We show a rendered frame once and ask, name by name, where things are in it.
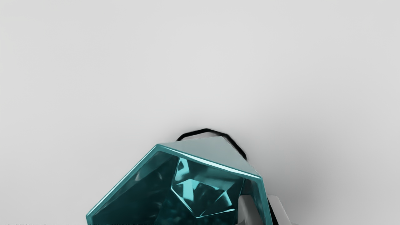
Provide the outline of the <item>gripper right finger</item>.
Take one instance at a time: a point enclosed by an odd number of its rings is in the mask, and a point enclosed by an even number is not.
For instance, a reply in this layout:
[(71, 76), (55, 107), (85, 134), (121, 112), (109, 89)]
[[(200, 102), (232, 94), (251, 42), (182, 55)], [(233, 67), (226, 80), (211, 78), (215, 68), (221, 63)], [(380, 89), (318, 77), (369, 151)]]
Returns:
[(267, 195), (273, 225), (296, 225), (290, 221), (286, 211), (278, 198), (275, 195)]

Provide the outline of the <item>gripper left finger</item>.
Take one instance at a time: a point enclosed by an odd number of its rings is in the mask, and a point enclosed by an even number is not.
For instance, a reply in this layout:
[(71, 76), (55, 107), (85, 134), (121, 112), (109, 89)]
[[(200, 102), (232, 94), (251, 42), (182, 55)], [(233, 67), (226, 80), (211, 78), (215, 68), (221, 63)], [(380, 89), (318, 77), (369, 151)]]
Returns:
[(260, 225), (260, 215), (250, 195), (239, 196), (238, 225)]

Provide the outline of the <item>teal faceted mug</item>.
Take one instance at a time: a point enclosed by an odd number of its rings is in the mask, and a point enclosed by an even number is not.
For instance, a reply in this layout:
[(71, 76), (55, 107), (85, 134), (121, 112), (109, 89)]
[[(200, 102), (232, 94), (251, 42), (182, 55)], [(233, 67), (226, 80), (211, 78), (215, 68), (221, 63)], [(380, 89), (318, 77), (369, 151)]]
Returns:
[(273, 225), (261, 175), (223, 137), (156, 144), (87, 213), (88, 225), (238, 225), (250, 195)]

